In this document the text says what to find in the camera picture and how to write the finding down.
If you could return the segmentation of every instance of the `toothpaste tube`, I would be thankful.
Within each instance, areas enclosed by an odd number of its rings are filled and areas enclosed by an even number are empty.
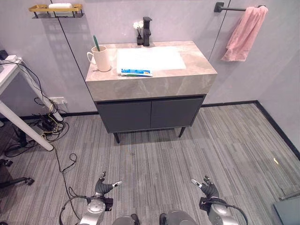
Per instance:
[[[153,76],[151,70],[121,69],[121,76]]]

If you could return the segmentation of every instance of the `cabinet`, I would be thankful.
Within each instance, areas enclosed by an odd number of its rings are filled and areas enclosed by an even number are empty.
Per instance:
[[[177,128],[193,124],[205,95],[95,102],[108,133]]]

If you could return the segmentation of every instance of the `black baseboard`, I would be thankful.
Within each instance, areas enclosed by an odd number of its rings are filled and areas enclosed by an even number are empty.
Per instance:
[[[284,142],[290,147],[295,156],[300,160],[300,152],[296,148],[296,146],[291,142],[291,140],[286,136],[284,131],[280,128],[280,126],[275,122],[275,120],[271,117],[268,111],[260,104],[258,100],[255,101],[256,107],[262,112],[268,122],[272,125],[272,127],[277,131],[280,137],[284,140]]]
[[[224,106],[224,105],[241,105],[241,104],[255,104],[256,107],[262,112],[268,122],[273,126],[273,128],[277,131],[280,137],[284,140],[284,142],[290,147],[292,152],[295,156],[300,160],[300,152],[296,148],[296,146],[291,142],[291,140],[286,136],[284,131],[280,128],[280,126],[275,122],[275,120],[271,117],[271,115],[267,112],[267,110],[260,104],[258,100],[252,101],[241,101],[241,102],[223,102],[223,103],[213,103],[213,104],[203,104],[201,107],[214,107],[214,106]],[[86,115],[98,115],[98,111],[92,112],[68,112],[68,113],[61,113],[62,117],[68,116],[86,116]],[[37,115],[32,116],[21,116],[22,120],[32,120],[38,119]],[[1,119],[1,121],[5,122],[8,121],[7,118]]]
[[[68,117],[68,116],[86,116],[86,115],[98,115],[98,111],[92,111],[92,112],[68,112],[68,113],[61,113],[60,115],[62,117]],[[22,120],[36,120],[39,119],[39,115],[32,115],[32,116],[20,116]],[[7,118],[0,118],[2,122],[9,121]]]
[[[212,104],[203,104],[203,107],[214,107],[214,106],[224,106],[224,105],[241,105],[241,104],[255,104],[257,100],[251,101],[242,101],[242,102],[222,102],[222,103],[212,103]]]
[[[68,117],[68,116],[87,116],[87,115],[99,115],[99,113],[98,113],[98,111],[61,113],[62,117]]]

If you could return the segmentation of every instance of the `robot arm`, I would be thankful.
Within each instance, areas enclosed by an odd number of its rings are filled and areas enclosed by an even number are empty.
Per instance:
[[[219,199],[219,192],[208,176],[204,177],[205,183],[202,184],[195,179],[192,179],[191,181],[206,195],[206,198],[200,199],[199,207],[207,212],[211,224],[239,225],[226,207],[227,203],[224,200]]]
[[[80,224],[81,225],[96,225],[98,220],[102,218],[105,211],[110,211],[113,207],[113,199],[105,198],[104,195],[110,192],[113,188],[119,186],[122,181],[113,184],[104,184],[105,173],[103,172],[96,183],[95,194],[88,202],[86,212],[84,213]]]

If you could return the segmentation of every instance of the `office chair base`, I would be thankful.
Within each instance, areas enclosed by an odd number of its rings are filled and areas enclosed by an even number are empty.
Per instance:
[[[8,159],[0,159],[0,165],[5,165],[5,166],[11,166],[12,165],[12,161],[8,160]]]
[[[20,183],[20,182],[23,182],[25,181],[25,184],[27,185],[31,185],[33,184],[34,182],[34,179],[30,178],[30,177],[22,177],[22,178],[19,178],[19,179],[15,179],[15,180],[9,180],[9,181],[6,181],[6,182],[3,182],[3,183],[0,183],[0,189],[1,188],[6,188],[8,186],[11,186],[13,184],[16,184],[16,183]]]

